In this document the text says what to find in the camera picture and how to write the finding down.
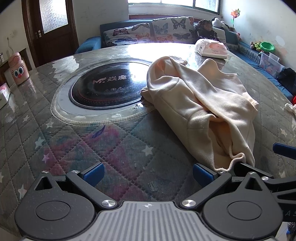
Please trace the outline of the green plastic bowl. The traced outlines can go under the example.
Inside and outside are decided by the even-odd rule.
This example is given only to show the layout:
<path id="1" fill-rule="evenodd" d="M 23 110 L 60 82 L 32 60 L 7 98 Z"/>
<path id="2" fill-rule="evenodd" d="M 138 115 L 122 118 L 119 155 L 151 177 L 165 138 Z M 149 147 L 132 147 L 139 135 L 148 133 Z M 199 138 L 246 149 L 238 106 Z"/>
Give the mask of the green plastic bowl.
<path id="1" fill-rule="evenodd" d="M 273 53 L 275 51 L 275 46 L 270 42 L 260 42 L 260 49 L 266 53 Z"/>

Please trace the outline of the clear plastic storage box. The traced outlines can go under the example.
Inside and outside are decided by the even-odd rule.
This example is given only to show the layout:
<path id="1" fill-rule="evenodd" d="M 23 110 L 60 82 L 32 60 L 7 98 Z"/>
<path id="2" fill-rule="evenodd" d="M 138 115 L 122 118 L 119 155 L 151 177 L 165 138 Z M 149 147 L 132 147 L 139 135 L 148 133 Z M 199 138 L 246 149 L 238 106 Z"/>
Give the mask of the clear plastic storage box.
<path id="1" fill-rule="evenodd" d="M 267 55 L 264 52 L 261 52 L 259 66 L 262 69 L 264 69 L 267 73 L 269 73 L 271 76 L 276 78 L 281 73 L 281 71 L 283 71 L 285 66 L 280 64 L 274 58 L 272 58 L 271 55 L 272 53 Z"/>

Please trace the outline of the right butterfly cushion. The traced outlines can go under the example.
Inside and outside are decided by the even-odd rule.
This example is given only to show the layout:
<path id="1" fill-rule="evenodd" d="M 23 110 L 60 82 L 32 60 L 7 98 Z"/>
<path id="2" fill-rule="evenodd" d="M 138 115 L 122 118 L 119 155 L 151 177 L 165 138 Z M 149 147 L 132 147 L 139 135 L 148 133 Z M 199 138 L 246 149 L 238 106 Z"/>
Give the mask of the right butterfly cushion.
<path id="1" fill-rule="evenodd" d="M 152 20 L 157 43 L 195 43 L 194 18 L 178 16 Z"/>

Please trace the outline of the black round induction cooktop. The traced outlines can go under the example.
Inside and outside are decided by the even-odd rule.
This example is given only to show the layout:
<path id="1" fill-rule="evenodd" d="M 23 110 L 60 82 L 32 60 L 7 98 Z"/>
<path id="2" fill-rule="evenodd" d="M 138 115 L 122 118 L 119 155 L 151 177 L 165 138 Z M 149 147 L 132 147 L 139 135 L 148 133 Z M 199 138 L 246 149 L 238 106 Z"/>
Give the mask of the black round induction cooktop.
<path id="1" fill-rule="evenodd" d="M 97 66 L 71 86 L 69 98 L 86 109 L 121 108 L 139 102 L 150 62 L 130 59 Z"/>

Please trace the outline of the dark clothed doll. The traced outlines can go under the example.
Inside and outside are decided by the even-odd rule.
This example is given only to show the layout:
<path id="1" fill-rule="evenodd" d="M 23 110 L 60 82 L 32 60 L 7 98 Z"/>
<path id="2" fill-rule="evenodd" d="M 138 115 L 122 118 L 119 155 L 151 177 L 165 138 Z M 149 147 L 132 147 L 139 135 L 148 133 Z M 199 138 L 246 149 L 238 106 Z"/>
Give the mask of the dark clothed doll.
<path id="1" fill-rule="evenodd" d="M 220 41 L 217 33 L 213 30 L 212 22 L 208 20 L 200 20 L 195 26 L 196 39 L 210 39 Z"/>

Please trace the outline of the butterfly cushion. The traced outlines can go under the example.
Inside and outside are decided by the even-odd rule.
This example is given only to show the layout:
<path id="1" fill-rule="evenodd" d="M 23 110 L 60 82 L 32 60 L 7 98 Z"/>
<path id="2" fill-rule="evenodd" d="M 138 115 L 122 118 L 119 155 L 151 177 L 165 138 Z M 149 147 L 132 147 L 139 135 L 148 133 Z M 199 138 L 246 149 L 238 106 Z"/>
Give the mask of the butterfly cushion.
<path id="1" fill-rule="evenodd" d="M 107 30 L 103 38 L 106 47 L 152 42 L 149 23 Z"/>
<path id="2" fill-rule="evenodd" d="M 178 16 L 152 20 L 157 43 L 195 43 L 194 18 Z"/>

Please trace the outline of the black bag on sofa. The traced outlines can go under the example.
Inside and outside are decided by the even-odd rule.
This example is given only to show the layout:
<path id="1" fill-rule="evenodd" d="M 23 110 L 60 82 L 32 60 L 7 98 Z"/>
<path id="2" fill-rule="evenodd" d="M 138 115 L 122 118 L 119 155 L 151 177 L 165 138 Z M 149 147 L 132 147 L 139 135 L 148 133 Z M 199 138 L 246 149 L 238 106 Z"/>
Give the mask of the black bag on sofa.
<path id="1" fill-rule="evenodd" d="M 296 72 L 292 68 L 283 69 L 278 74 L 277 80 L 289 93 L 295 96 Z"/>

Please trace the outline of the pink cartoon face bottle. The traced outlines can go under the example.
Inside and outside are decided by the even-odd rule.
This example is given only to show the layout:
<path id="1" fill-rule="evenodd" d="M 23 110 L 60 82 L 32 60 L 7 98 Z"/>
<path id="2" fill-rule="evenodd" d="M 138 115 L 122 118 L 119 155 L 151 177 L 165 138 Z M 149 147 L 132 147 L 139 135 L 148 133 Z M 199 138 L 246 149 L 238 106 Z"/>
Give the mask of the pink cartoon face bottle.
<path id="1" fill-rule="evenodd" d="M 29 72 L 25 62 L 22 60 L 19 52 L 14 53 L 9 58 L 11 75 L 16 85 L 21 85 L 29 78 Z"/>

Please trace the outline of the left butterfly cushion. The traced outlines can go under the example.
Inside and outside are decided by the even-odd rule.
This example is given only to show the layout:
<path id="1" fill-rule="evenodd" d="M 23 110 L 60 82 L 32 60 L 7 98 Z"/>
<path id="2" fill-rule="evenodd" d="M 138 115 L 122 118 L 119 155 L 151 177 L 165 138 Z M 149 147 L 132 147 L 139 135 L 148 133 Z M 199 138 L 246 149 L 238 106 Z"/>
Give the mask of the left butterfly cushion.
<path id="1" fill-rule="evenodd" d="M 103 38 L 106 47 L 152 42 L 149 23 L 107 30 Z"/>

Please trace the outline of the cream beige sweatshirt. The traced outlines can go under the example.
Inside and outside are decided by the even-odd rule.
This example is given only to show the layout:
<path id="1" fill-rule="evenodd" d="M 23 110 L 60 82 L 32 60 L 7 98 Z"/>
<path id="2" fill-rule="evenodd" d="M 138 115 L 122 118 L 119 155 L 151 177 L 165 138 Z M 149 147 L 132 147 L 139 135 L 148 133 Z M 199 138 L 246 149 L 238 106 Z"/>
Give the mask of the cream beige sweatshirt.
<path id="1" fill-rule="evenodd" d="M 259 104 L 237 74 L 221 72 L 212 59 L 193 70 L 165 56 L 150 65 L 141 95 L 202 165 L 216 172 L 255 165 Z"/>

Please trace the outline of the brown wooden door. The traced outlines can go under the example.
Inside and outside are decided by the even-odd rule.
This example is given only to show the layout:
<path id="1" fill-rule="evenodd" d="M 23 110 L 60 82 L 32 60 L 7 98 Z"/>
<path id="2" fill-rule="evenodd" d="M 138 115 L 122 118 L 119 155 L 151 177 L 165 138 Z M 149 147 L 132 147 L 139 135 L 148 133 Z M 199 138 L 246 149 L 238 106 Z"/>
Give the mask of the brown wooden door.
<path id="1" fill-rule="evenodd" d="M 75 53 L 78 38 L 72 1 L 22 1 L 22 12 L 36 67 Z"/>

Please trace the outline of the window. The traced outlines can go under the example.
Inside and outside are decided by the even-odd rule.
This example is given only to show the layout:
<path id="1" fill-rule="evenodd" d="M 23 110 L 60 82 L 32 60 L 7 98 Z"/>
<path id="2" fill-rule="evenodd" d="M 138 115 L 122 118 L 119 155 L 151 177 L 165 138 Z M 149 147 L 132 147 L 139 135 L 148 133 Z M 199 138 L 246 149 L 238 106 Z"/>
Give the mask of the window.
<path id="1" fill-rule="evenodd" d="M 129 4 L 166 4 L 219 13 L 220 0 L 128 0 Z"/>

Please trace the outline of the pink white small cloth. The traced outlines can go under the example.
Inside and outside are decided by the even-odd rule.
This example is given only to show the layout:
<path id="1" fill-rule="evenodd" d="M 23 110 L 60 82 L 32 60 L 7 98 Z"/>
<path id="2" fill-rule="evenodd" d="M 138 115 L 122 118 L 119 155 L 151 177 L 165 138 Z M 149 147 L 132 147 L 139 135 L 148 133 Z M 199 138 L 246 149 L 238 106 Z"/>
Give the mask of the pink white small cloth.
<path id="1" fill-rule="evenodd" d="M 286 103 L 283 109 L 296 118 L 296 105 Z"/>

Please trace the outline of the pink white tissue pack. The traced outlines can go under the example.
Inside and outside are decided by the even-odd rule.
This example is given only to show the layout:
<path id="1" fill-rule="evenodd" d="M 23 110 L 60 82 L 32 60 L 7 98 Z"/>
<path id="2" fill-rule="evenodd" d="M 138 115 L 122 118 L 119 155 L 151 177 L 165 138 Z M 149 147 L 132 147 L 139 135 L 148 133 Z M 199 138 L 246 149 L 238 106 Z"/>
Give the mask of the pink white tissue pack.
<path id="1" fill-rule="evenodd" d="M 199 39 L 195 43 L 195 52 L 202 57 L 227 59 L 227 48 L 219 41 L 211 39 Z"/>

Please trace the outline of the white plush toy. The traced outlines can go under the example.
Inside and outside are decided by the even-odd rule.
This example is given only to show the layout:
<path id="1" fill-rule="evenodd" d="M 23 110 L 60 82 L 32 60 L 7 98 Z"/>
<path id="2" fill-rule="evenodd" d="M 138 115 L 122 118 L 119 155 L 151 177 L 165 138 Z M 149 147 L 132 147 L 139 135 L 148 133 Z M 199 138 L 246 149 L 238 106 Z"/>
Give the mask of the white plush toy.
<path id="1" fill-rule="evenodd" d="M 219 20 L 218 18 L 213 18 L 212 19 L 212 26 L 215 28 L 220 28 L 220 29 L 229 29 L 229 26 L 225 24 L 224 21 Z"/>

